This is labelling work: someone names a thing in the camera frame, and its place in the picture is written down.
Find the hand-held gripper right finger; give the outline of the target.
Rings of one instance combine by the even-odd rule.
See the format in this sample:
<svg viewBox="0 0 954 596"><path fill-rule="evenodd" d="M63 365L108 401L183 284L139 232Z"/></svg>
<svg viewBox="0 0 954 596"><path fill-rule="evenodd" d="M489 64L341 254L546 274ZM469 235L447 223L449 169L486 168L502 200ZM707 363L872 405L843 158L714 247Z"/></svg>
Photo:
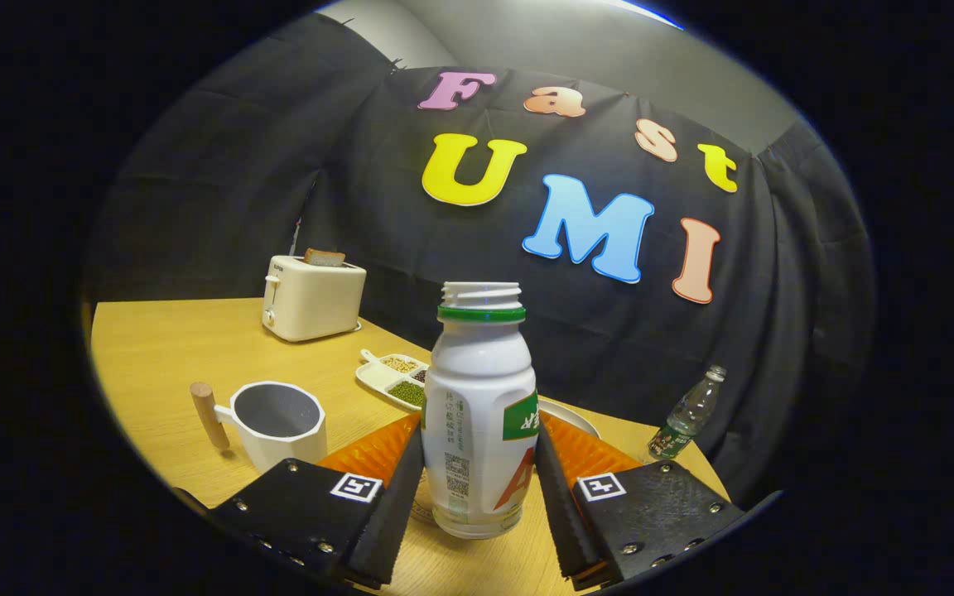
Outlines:
<svg viewBox="0 0 954 596"><path fill-rule="evenodd" d="M658 573L747 521L680 464L639 463L557 416L541 416L535 470L561 574L576 591Z"/></svg>

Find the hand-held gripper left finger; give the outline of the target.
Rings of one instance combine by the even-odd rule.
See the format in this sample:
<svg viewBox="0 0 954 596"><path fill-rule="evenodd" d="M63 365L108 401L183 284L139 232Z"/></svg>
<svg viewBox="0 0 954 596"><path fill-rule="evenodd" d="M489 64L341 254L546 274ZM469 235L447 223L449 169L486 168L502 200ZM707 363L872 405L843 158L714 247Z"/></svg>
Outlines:
<svg viewBox="0 0 954 596"><path fill-rule="evenodd" d="M208 517L313 573L379 589L393 579L422 471L411 414L319 463L285 458Z"/></svg>

